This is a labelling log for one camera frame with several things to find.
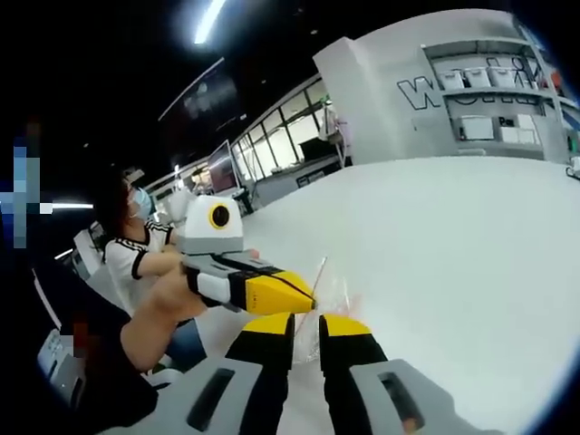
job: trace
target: black circular lens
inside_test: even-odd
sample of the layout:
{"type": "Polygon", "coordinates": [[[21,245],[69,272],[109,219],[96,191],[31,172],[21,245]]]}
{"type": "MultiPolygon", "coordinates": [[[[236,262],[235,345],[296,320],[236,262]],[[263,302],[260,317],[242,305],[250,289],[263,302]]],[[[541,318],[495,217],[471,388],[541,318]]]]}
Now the black circular lens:
{"type": "Polygon", "coordinates": [[[211,215],[217,227],[225,227],[229,221],[229,211],[224,206],[217,206],[211,215]]]}

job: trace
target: white display wall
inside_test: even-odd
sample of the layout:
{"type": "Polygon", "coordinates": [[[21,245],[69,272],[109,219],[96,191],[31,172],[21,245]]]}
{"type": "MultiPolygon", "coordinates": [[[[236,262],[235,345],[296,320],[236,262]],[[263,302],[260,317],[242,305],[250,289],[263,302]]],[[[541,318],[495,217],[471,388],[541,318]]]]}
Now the white display wall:
{"type": "Polygon", "coordinates": [[[314,61],[349,124],[357,164],[470,150],[555,162],[569,158],[566,129],[575,126],[566,120],[578,119],[580,111],[556,93],[554,69],[511,14],[479,9],[426,14],[355,41],[342,38],[314,61]],[[442,73],[478,67],[513,70],[513,82],[450,91],[441,81],[442,73]],[[463,118],[482,116],[490,119],[488,140],[462,139],[463,118]],[[500,128],[499,117],[512,117],[508,122],[514,125],[500,128]],[[531,140],[507,139],[508,132],[518,131],[531,140]]]}

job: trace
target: black hair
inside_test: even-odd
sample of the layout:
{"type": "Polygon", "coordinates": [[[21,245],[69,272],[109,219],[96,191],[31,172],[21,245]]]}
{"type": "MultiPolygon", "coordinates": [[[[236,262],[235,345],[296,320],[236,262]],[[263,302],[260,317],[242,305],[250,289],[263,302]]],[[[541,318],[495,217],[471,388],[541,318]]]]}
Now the black hair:
{"type": "Polygon", "coordinates": [[[92,204],[103,230],[103,236],[96,240],[97,247],[103,252],[103,263],[107,243],[115,237],[122,237],[123,223],[129,214],[128,195],[127,181],[120,171],[112,170],[99,176],[92,204]]]}

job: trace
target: white t-shirt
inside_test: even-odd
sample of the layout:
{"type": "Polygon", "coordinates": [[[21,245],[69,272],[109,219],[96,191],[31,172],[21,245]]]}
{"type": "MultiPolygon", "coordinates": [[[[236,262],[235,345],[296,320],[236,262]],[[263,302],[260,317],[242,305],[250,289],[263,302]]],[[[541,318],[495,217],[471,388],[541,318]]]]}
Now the white t-shirt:
{"type": "Polygon", "coordinates": [[[148,252],[161,252],[169,243],[173,227],[145,222],[145,242],[125,237],[111,240],[105,247],[105,262],[125,311],[133,316],[135,308],[148,294],[156,276],[139,276],[141,259],[148,252]]]}

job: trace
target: white robot head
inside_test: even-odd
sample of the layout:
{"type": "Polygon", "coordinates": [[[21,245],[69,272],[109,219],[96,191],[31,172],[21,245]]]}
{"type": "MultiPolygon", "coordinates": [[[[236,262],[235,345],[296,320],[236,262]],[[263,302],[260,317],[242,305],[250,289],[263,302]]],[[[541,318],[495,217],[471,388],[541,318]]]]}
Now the white robot head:
{"type": "Polygon", "coordinates": [[[236,201],[207,195],[191,200],[178,249],[190,256],[242,251],[244,232],[236,201]]]}

